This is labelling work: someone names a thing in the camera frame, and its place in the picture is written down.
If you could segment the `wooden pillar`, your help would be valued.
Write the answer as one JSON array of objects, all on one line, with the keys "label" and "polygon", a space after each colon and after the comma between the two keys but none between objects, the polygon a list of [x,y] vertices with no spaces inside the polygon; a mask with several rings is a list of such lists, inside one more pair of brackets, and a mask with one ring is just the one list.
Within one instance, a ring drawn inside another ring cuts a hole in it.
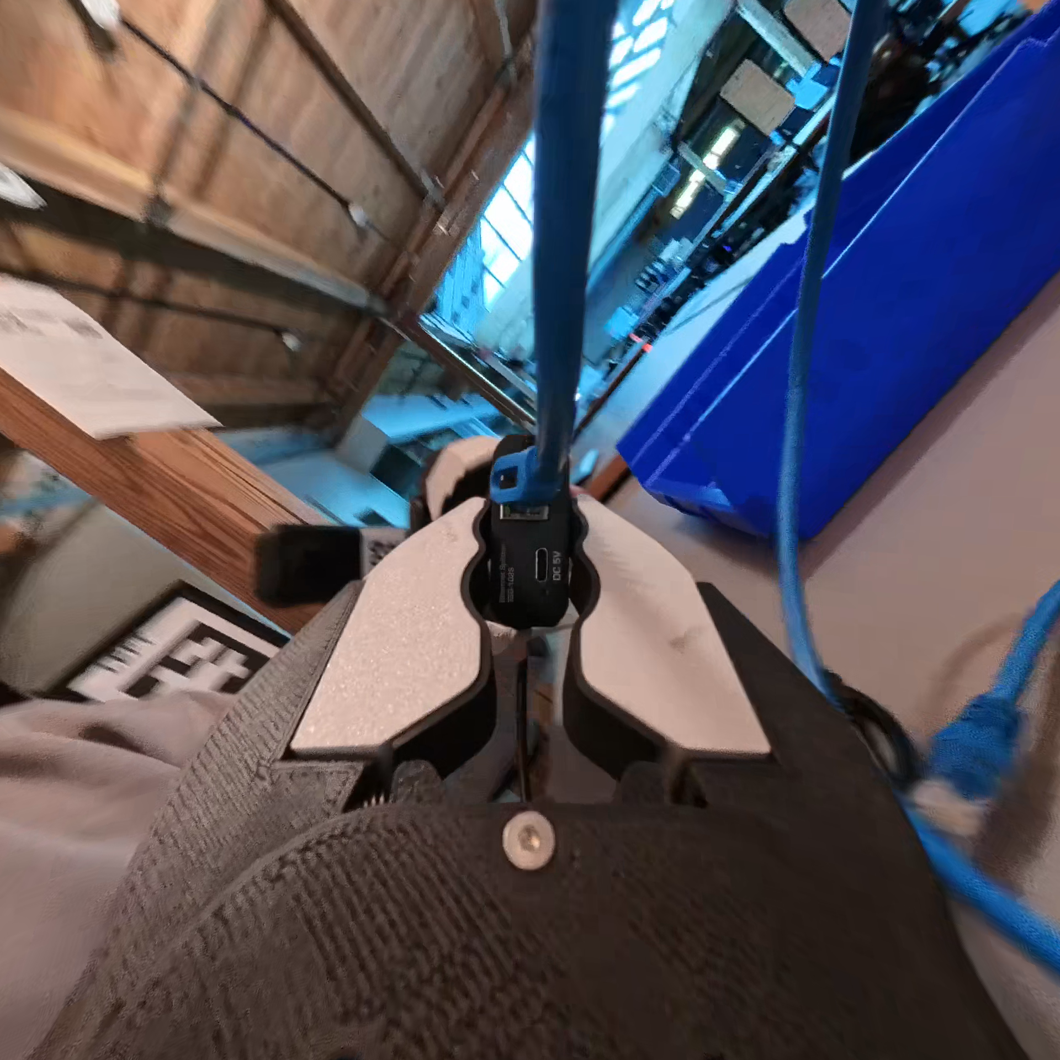
[{"label": "wooden pillar", "polygon": [[257,540],[280,524],[325,518],[211,431],[96,440],[1,373],[2,434],[96,497],[286,633],[319,603],[280,608],[257,594]]}]

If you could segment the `white paper sheet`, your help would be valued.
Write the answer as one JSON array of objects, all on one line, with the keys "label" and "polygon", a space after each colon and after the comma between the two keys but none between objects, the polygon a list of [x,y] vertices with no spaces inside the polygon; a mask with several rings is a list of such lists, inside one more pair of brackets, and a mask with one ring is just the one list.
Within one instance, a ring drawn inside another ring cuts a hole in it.
[{"label": "white paper sheet", "polygon": [[220,425],[86,311],[50,287],[6,275],[1,368],[93,439]]}]

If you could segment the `large grid window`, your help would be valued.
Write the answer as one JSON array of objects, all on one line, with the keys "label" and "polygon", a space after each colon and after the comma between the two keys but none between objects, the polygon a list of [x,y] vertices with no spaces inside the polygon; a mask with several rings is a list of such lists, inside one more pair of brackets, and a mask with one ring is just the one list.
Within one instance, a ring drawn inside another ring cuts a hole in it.
[{"label": "large grid window", "polygon": [[465,338],[531,257],[535,163],[536,140],[529,137],[434,292],[427,314]]}]

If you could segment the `grey desk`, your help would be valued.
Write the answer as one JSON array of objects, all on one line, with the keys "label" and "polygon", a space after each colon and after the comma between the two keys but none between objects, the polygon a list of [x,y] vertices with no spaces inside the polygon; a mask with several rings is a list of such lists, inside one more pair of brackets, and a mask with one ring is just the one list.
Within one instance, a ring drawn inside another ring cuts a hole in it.
[{"label": "grey desk", "polygon": [[[990,687],[1058,581],[1058,276],[822,534],[802,570],[824,662],[924,742]],[[630,479],[608,505],[785,644],[771,550]],[[1027,753],[974,850],[1058,923],[1058,632],[1025,700]],[[953,908],[1030,1058],[1058,1058],[1058,982]]]}]

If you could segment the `black network switch box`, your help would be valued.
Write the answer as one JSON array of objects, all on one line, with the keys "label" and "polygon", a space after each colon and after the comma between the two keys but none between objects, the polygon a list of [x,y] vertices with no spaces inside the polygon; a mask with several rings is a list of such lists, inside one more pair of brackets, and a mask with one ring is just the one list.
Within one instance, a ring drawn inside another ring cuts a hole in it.
[{"label": "black network switch box", "polygon": [[542,508],[487,505],[480,530],[485,561],[476,602],[487,621],[526,630],[555,628],[570,602],[575,499],[568,483]]}]

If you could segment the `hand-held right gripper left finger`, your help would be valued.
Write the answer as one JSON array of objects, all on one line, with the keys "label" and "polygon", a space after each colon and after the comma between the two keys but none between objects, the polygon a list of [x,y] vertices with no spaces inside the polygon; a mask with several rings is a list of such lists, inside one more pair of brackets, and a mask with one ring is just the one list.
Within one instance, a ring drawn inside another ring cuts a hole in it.
[{"label": "hand-held right gripper left finger", "polygon": [[299,761],[407,761],[450,775],[497,716],[491,635],[471,597],[485,560],[483,498],[418,530],[364,580],[288,744]]}]

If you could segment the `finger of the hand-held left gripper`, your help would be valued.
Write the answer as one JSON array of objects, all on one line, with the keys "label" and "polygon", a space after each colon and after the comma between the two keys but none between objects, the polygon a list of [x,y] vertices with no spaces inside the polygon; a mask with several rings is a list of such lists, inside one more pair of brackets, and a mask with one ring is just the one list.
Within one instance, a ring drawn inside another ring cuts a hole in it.
[{"label": "finger of the hand-held left gripper", "polygon": [[423,528],[469,502],[476,516],[483,514],[496,450],[496,437],[471,437],[447,444],[432,457],[422,476]]}]

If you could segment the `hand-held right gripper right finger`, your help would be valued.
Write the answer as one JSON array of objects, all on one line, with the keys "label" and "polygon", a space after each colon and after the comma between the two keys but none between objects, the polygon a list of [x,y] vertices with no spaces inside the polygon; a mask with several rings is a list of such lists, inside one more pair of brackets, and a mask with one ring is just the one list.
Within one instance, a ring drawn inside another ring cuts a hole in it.
[{"label": "hand-held right gripper right finger", "polygon": [[655,538],[587,495],[575,498],[571,632],[562,720],[594,766],[681,773],[765,761],[768,737],[695,579]]}]

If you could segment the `blue plastic bin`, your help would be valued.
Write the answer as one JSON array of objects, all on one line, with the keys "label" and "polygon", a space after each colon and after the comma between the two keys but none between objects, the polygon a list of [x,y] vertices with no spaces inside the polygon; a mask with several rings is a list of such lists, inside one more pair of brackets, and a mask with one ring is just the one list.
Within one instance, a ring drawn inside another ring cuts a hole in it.
[{"label": "blue plastic bin", "polygon": [[[844,178],[808,375],[799,537],[840,513],[1059,265],[1050,2]],[[660,501],[775,526],[807,234],[778,247],[619,440]]]}]

